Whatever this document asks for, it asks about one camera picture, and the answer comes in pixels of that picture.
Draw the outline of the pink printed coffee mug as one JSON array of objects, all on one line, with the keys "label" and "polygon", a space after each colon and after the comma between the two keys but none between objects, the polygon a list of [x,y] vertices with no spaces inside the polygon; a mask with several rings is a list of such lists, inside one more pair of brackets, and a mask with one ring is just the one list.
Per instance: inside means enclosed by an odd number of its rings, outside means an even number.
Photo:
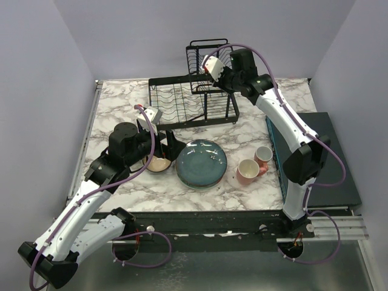
[{"label": "pink printed coffee mug", "polygon": [[266,146],[258,147],[254,154],[254,160],[260,165],[268,163],[273,157],[272,149]]}]

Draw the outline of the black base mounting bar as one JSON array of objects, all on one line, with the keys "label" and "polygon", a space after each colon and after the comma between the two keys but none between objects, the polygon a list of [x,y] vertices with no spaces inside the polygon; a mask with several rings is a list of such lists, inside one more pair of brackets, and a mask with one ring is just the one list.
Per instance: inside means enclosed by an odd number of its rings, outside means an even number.
[{"label": "black base mounting bar", "polygon": [[134,212],[124,234],[108,239],[120,256],[140,252],[275,252],[279,242],[314,236],[311,220],[290,222],[280,210],[219,212]]}]

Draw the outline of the dark bowl cream inside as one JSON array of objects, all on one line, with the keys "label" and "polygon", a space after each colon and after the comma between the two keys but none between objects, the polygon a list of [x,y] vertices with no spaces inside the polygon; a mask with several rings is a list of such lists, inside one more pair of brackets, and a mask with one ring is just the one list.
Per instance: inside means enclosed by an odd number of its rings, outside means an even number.
[{"label": "dark bowl cream inside", "polygon": [[172,162],[166,158],[152,156],[151,162],[147,166],[147,170],[152,173],[162,173],[170,168]]}]

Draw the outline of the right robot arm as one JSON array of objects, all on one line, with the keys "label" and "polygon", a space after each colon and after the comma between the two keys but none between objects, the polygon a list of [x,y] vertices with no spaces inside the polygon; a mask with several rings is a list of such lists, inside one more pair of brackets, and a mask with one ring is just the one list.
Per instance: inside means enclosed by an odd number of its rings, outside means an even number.
[{"label": "right robot arm", "polygon": [[230,60],[228,67],[217,57],[207,55],[202,69],[212,77],[215,87],[227,93],[239,92],[263,111],[289,146],[291,155],[283,162],[288,179],[283,206],[287,218],[279,222],[279,231],[291,238],[301,230],[299,219],[306,214],[308,186],[316,181],[326,163],[330,139],[319,136],[289,107],[269,74],[258,74],[252,51],[234,50]]}]

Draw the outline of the left aluminium rail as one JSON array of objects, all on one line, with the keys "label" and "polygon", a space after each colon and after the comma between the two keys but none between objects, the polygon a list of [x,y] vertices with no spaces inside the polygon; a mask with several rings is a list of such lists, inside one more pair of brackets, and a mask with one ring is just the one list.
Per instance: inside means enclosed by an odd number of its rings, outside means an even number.
[{"label": "left aluminium rail", "polygon": [[82,176],[82,170],[83,170],[83,166],[84,166],[85,155],[86,155],[88,144],[89,144],[89,138],[90,138],[90,134],[92,132],[92,127],[93,127],[93,123],[94,123],[94,119],[95,119],[95,115],[96,115],[96,110],[98,107],[98,102],[99,102],[99,99],[101,96],[101,90],[102,90],[102,86],[104,83],[104,81],[102,81],[102,80],[96,80],[95,82],[96,82],[96,88],[95,88],[95,93],[94,93],[94,97],[93,97],[92,108],[91,108],[89,118],[87,121],[84,137],[83,137],[83,140],[81,143],[80,153],[79,153],[78,160],[77,160],[76,167],[75,167],[75,173],[74,173],[73,178],[72,178],[72,182],[71,182],[70,189],[69,189],[69,192],[68,192],[67,197],[66,197],[66,201],[69,201],[74,197],[74,194],[76,193],[76,191],[78,189],[78,185],[79,185],[79,182],[80,182],[81,176]]}]

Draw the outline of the black wire dish rack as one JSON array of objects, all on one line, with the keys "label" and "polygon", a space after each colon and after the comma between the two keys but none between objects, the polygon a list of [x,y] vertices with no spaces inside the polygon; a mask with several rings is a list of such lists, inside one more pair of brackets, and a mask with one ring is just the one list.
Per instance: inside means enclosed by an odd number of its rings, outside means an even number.
[{"label": "black wire dish rack", "polygon": [[162,111],[159,130],[236,123],[239,108],[233,94],[213,86],[201,64],[226,38],[192,40],[186,47],[188,74],[149,79],[149,105]]}]

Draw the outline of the red plate under stack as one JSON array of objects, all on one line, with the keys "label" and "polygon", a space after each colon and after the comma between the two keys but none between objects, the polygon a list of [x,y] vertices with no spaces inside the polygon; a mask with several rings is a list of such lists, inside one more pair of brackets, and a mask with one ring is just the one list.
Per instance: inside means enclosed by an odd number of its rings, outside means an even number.
[{"label": "red plate under stack", "polygon": [[204,189],[209,189],[209,188],[212,188],[214,186],[216,186],[217,184],[219,184],[221,182],[221,178],[216,180],[216,181],[211,181],[211,182],[206,182],[206,183],[198,183],[198,182],[190,182],[189,180],[187,179],[184,179],[182,177],[178,177],[179,180],[187,187],[191,188],[191,189],[197,189],[197,190],[204,190]]}]

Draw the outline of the blue ceramic plate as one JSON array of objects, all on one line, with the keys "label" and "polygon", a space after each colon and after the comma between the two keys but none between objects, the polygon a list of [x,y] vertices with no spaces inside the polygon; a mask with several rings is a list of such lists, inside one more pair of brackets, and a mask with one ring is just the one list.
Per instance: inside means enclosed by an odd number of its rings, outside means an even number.
[{"label": "blue ceramic plate", "polygon": [[227,170],[224,150],[215,142],[195,139],[186,144],[175,162],[179,177],[200,184],[222,179]]}]

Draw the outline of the plain pink mug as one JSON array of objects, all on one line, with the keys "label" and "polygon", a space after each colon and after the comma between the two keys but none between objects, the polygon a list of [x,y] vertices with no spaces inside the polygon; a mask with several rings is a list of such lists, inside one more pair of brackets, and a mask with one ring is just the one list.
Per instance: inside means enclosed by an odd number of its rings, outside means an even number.
[{"label": "plain pink mug", "polygon": [[266,163],[259,165],[254,159],[245,159],[238,164],[236,178],[240,184],[249,185],[267,173],[268,169]]}]

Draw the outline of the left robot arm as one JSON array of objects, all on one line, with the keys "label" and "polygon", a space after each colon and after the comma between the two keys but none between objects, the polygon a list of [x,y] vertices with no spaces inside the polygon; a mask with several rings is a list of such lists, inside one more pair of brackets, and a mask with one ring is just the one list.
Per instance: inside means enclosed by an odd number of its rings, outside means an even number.
[{"label": "left robot arm", "polygon": [[150,133],[140,123],[122,122],[109,135],[109,143],[85,174],[77,194],[48,230],[33,242],[24,242],[19,255],[56,289],[65,286],[82,260],[116,238],[129,239],[137,231],[136,218],[121,207],[113,209],[97,226],[84,232],[89,219],[118,189],[119,183],[138,176],[131,166],[146,157],[174,161],[186,144],[171,130]]}]

